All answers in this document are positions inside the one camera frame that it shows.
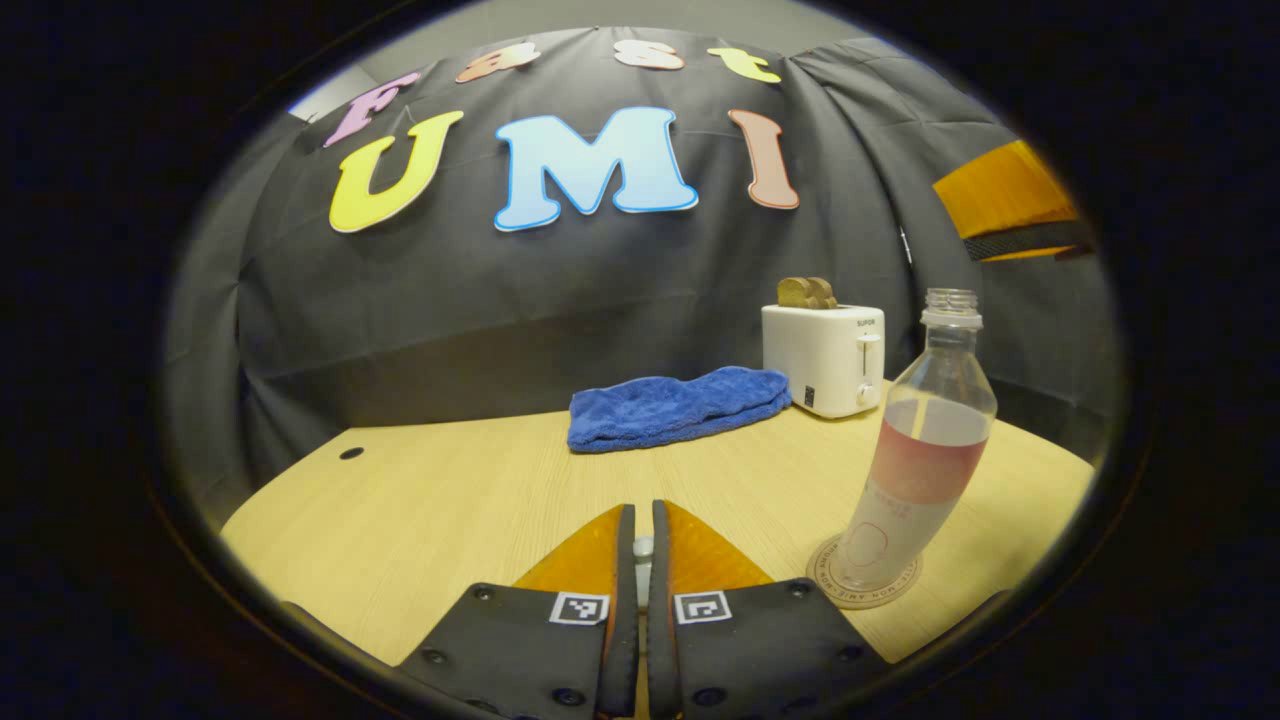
orange object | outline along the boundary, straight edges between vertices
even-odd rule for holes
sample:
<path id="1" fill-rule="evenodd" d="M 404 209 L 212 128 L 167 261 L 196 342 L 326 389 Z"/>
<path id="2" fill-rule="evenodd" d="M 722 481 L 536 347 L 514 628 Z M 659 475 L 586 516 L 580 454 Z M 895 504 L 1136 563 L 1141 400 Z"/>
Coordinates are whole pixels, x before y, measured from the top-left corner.
<path id="1" fill-rule="evenodd" d="M 622 505 L 604 511 L 556 546 L 512 587 L 614 596 Z"/>
<path id="2" fill-rule="evenodd" d="M 667 507 L 667 537 L 671 543 L 668 594 L 730 591 L 773 582 L 742 551 L 692 512 L 671 501 L 663 501 L 663 505 Z"/>
<path id="3" fill-rule="evenodd" d="M 1079 218 L 1048 167 L 1021 140 L 970 160 L 933 190 L 961 238 Z"/>

water bottle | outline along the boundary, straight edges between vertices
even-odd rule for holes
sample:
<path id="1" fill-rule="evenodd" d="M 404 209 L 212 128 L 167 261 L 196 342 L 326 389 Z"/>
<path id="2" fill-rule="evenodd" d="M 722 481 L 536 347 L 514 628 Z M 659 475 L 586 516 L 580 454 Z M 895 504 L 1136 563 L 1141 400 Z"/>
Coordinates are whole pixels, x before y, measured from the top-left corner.
<path id="1" fill-rule="evenodd" d="M 933 539 L 969 484 L 996 419 L 974 350 L 982 315 L 969 290 L 931 288 L 924 354 L 884 402 L 863 497 L 832 557 L 841 584 L 888 585 Z"/>

round coaster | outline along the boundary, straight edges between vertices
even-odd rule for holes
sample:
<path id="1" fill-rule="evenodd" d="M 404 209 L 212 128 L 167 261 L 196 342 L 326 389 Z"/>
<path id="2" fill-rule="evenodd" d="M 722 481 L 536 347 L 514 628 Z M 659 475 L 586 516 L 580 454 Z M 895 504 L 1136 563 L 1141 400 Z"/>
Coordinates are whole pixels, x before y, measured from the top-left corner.
<path id="1" fill-rule="evenodd" d="M 840 542 L 840 536 L 823 542 L 814 551 L 813 557 L 809 559 L 809 577 L 813 578 L 813 582 L 818 583 L 818 587 L 822 588 L 822 592 L 831 598 L 831 602 L 836 607 L 844 607 L 845 610 L 879 607 L 905 593 L 915 584 L 915 579 L 920 577 L 923 561 L 916 555 L 915 560 L 908 562 L 906 569 L 902 570 L 902 574 L 896 580 L 882 588 L 856 591 L 842 585 L 831 571 L 831 560 L 836 553 L 837 542 Z"/>

white toaster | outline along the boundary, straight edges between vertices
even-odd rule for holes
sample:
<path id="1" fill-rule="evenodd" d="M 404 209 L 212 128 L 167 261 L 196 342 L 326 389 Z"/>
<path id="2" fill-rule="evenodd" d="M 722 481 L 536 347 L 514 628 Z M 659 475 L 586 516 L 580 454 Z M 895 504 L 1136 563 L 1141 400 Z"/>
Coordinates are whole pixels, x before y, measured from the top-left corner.
<path id="1" fill-rule="evenodd" d="M 844 418 L 881 404 L 884 311 L 837 305 L 760 309 L 764 369 L 790 380 L 791 402 L 823 418 Z"/>

folded towel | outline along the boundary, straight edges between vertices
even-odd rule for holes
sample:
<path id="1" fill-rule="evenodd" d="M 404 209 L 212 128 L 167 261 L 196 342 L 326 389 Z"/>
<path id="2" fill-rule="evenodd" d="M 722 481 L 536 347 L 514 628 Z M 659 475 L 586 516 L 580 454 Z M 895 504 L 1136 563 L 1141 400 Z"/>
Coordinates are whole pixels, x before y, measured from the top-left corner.
<path id="1" fill-rule="evenodd" d="M 777 370 L 728 366 L 695 380 L 639 378 L 573 393 L 568 446 L 577 452 L 654 447 L 772 418 L 791 405 Z"/>

